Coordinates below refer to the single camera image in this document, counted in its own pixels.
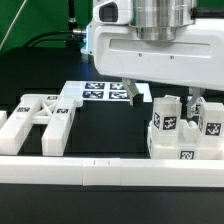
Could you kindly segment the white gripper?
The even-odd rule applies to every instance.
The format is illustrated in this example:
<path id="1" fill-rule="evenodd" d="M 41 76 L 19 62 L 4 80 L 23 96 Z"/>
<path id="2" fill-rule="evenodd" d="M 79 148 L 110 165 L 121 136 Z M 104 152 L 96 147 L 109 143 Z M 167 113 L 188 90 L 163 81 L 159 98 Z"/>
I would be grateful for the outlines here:
<path id="1" fill-rule="evenodd" d="M 143 103 L 135 80 L 189 86 L 188 118 L 205 89 L 224 90 L 224 7 L 199 7 L 197 0 L 93 0 L 87 38 L 96 69 L 123 78 L 133 107 Z"/>

